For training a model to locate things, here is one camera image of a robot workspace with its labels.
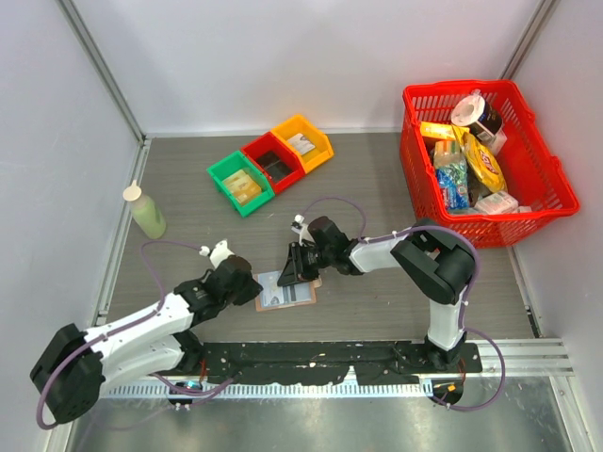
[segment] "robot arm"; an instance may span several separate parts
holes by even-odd
[[[429,225],[436,223],[423,219],[415,227]],[[430,300],[427,357],[439,368],[458,362],[465,340],[463,294],[475,270],[471,251],[463,242],[439,231],[350,240],[327,217],[307,225],[297,217],[292,226],[301,239],[289,245],[279,285],[312,281],[327,266],[344,275],[401,266]],[[428,254],[436,251],[434,258]]]
[[[251,265],[228,250],[225,240],[209,258],[215,268],[208,276],[179,284],[159,312],[156,303],[101,327],[81,331],[70,324],[57,332],[30,374],[40,392],[74,350],[134,322],[90,347],[58,374],[46,404],[59,424],[78,418],[99,397],[128,381],[163,370],[190,373],[198,366],[203,349],[189,329],[216,317],[229,304],[254,299],[262,290],[253,279]]]

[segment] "gray tabletop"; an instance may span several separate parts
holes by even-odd
[[[221,195],[207,167],[252,137],[154,139],[142,179],[168,221],[164,238],[212,247],[228,238],[254,272],[281,270],[295,214],[321,196],[354,199],[367,212],[366,235],[387,234],[416,219],[399,161],[399,135],[331,135],[335,156],[271,202],[242,218]],[[343,202],[317,204],[312,219],[327,215],[348,236],[358,234],[361,218]],[[158,291],[139,258],[145,237],[130,227],[109,320],[129,315],[158,300]],[[193,250],[156,245],[149,255],[166,287],[200,277],[209,262]],[[466,324],[495,338],[531,337],[530,324],[505,249],[481,250],[483,269],[467,310]],[[258,313],[255,304],[230,306],[194,329],[211,341],[317,341],[423,338],[429,325],[424,295],[401,269],[359,276],[323,272],[316,304]]]

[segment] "red shopping basket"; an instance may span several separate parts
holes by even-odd
[[[421,121],[449,123],[454,106],[479,89],[504,120],[507,142],[497,161],[509,193],[531,212],[507,215],[451,215],[447,212],[435,171],[420,134]],[[404,124],[400,158],[417,218],[432,218],[466,236],[479,248],[511,246],[559,217],[579,210],[579,201],[550,154],[517,85],[508,80],[464,80],[413,85],[404,90]]]

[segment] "gray floor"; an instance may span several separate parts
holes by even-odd
[[[294,215],[326,195],[353,198],[368,215],[367,235],[400,230],[415,222],[396,134],[332,135],[335,157],[268,204],[242,218],[214,188],[208,166],[251,141],[250,137],[155,139],[142,188],[166,216],[164,238],[213,246],[228,238],[230,248],[256,272],[280,270],[287,244],[296,236]],[[324,202],[309,218],[326,214],[349,236],[360,218],[341,202]],[[109,320],[129,315],[157,301],[158,292],[139,258],[145,240],[132,225],[122,258]],[[158,245],[149,254],[169,289],[200,277],[208,261],[194,251]],[[483,270],[470,300],[466,324],[495,338],[532,337],[507,251],[482,250]],[[418,339],[428,328],[426,298],[401,270],[344,277],[335,270],[323,276],[318,303],[264,313],[253,303],[229,307],[195,329],[203,340],[291,341]]]
[[[469,379],[463,405],[482,403],[495,387],[497,379]],[[448,412],[424,397],[215,400],[190,412],[160,412],[166,406],[159,399],[100,400],[77,422],[67,450],[572,450],[548,378],[508,379],[497,403],[470,413]],[[154,418],[141,422],[148,416]]]

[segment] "blue package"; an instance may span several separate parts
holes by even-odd
[[[435,171],[437,183],[440,186],[444,205],[447,210],[466,209],[469,207],[469,192],[467,190],[467,162],[464,158],[455,163],[449,163]]]

